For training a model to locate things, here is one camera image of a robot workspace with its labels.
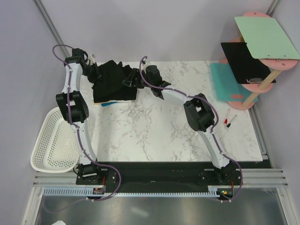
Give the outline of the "black t shirt stack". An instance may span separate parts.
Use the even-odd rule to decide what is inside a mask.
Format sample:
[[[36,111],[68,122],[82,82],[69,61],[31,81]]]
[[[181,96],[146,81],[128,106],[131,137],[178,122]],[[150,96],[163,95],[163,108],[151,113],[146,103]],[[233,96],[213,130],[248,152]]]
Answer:
[[[122,84],[122,81],[98,80],[92,89],[94,103],[102,106],[134,102],[138,96],[137,88],[128,87]]]

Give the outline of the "black printed t shirt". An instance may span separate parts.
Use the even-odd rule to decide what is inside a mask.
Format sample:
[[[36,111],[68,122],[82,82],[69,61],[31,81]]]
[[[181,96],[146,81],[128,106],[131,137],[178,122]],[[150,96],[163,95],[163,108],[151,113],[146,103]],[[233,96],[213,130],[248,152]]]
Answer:
[[[110,60],[97,67],[99,78],[94,83],[92,89],[95,95],[107,96],[122,89],[122,82],[130,75],[132,68],[129,65],[123,66]]]

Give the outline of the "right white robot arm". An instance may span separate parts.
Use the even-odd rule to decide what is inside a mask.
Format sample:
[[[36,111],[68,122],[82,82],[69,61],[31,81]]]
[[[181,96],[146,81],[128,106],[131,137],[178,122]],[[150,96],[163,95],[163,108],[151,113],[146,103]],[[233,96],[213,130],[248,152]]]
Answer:
[[[147,66],[145,70],[125,67],[123,84],[128,87],[143,89],[150,88],[154,96],[169,100],[183,106],[188,125],[198,132],[203,139],[211,157],[212,164],[219,169],[215,172],[215,180],[219,184],[226,184],[232,178],[231,172],[226,169],[230,160],[223,155],[223,147],[216,134],[212,131],[215,125],[215,114],[212,105],[206,96],[199,93],[190,96],[174,88],[160,76],[157,66]]]

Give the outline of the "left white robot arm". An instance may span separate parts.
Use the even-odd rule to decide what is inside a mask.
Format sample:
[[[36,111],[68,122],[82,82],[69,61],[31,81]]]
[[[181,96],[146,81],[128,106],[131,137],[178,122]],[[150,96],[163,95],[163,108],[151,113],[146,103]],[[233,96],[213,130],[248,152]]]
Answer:
[[[89,109],[80,93],[80,79],[82,75],[86,75],[88,65],[81,56],[66,58],[64,65],[66,79],[62,92],[56,95],[56,102],[75,136],[80,164],[95,165],[97,157],[88,132]]]

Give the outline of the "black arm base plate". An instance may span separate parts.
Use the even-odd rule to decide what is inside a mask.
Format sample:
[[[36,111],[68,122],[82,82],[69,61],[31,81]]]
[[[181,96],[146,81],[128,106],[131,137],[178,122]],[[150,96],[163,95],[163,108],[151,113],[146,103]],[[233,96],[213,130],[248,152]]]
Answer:
[[[77,185],[105,185],[121,188],[139,184],[183,184],[207,187],[233,186],[242,183],[234,162],[217,169],[211,162],[99,162],[79,165]]]

